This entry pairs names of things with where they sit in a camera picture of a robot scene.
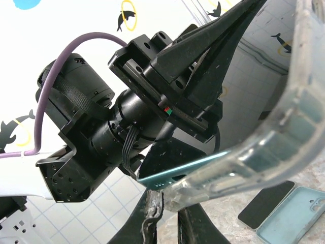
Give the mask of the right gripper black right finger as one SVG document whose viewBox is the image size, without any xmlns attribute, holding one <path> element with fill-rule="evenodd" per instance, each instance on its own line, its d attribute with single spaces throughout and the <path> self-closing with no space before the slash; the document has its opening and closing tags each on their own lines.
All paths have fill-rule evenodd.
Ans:
<svg viewBox="0 0 325 244">
<path fill-rule="evenodd" d="M 226 244 L 227 238 L 216 228 L 200 204 L 177 212 L 178 243 Z"/>
</svg>

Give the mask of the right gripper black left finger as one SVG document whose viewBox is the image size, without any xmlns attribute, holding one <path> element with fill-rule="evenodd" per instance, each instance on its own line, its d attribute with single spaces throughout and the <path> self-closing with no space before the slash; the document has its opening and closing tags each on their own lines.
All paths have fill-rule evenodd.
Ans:
<svg viewBox="0 0 325 244">
<path fill-rule="evenodd" d="M 130 217 L 109 244 L 157 243 L 157 223 L 163 212 L 163 193 L 145 190 Z"/>
</svg>

